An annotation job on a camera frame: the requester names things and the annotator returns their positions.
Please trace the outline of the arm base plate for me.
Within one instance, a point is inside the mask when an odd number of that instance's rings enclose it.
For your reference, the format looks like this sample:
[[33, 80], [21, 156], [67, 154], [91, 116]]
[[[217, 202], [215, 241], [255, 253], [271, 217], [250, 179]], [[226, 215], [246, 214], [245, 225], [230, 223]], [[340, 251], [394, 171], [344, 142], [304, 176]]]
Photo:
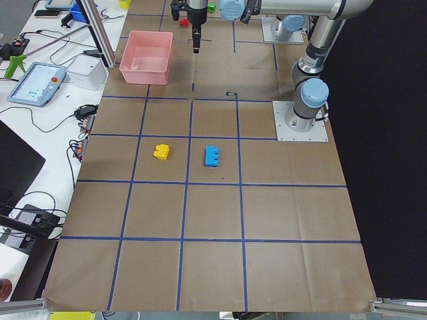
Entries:
[[279, 142], [327, 143], [329, 141], [322, 112], [302, 119], [294, 111], [294, 101], [272, 101], [276, 139]]
[[303, 15], [286, 15], [282, 18], [262, 17], [264, 43], [281, 43], [286, 45], [303, 45]]

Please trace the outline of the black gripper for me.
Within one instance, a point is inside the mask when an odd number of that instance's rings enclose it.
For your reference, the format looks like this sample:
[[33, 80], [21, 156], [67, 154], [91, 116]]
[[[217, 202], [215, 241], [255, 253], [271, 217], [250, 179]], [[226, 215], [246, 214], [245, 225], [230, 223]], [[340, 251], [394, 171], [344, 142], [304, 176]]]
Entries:
[[207, 1], [205, 0], [172, 0], [171, 16], [179, 20], [179, 13], [185, 11], [192, 24], [193, 53], [199, 53], [201, 43], [201, 26], [207, 21]]

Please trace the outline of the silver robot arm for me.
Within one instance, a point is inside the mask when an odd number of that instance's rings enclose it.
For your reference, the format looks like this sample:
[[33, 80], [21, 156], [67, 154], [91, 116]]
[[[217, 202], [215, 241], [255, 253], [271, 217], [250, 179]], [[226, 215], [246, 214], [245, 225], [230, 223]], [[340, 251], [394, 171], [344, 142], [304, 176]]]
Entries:
[[292, 67], [296, 89], [294, 106], [286, 113], [286, 125], [300, 133], [308, 132], [316, 122], [318, 111], [326, 105], [329, 88], [320, 79], [324, 61], [347, 19], [365, 12], [371, 1], [219, 1], [223, 19], [249, 23], [259, 14], [309, 15], [318, 18], [303, 57]]
[[270, 25], [273, 42], [276, 43], [303, 43], [301, 30], [304, 26], [303, 15], [276, 15]]

